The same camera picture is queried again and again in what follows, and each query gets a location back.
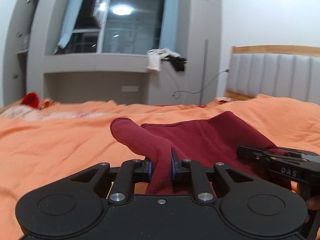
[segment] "white wall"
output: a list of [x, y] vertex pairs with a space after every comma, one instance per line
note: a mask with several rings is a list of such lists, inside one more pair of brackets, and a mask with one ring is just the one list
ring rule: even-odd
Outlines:
[[[232, 46], [320, 47], [320, 0], [222, 0], [220, 71], [228, 68]], [[217, 96], [225, 91], [220, 75]]]
[[[17, 0], [0, 0], [0, 89], [3, 87], [3, 57], [9, 22]], [[3, 106], [3, 91], [0, 91], [0, 105]]]

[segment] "wall outlet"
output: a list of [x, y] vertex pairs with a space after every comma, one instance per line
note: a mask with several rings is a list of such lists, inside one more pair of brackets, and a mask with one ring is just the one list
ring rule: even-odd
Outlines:
[[121, 92], [139, 92], [139, 86], [122, 86]]

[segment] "window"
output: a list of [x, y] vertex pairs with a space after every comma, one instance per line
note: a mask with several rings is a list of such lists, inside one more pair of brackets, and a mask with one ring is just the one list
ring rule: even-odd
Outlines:
[[164, 0], [111, 0], [103, 52], [146, 54], [158, 49], [163, 7]]
[[59, 54], [145, 55], [159, 46], [164, 0], [83, 0], [72, 37]]

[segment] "light blue curtain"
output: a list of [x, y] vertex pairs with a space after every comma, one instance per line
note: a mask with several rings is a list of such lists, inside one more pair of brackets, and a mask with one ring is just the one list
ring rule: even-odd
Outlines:
[[176, 50], [180, 0], [165, 0], [159, 48]]
[[58, 47], [64, 49], [66, 45], [69, 43], [73, 29], [76, 25], [82, 2], [83, 0], [69, 0], [66, 12], [64, 14], [60, 39], [56, 47], [55, 53], [58, 51]]

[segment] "cabinet handle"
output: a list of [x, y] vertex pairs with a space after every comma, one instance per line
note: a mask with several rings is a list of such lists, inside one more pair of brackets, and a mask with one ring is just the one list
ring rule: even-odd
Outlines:
[[12, 80], [17, 79], [18, 77], [19, 77], [19, 74], [18, 74], [18, 73], [14, 73], [14, 74], [12, 75]]

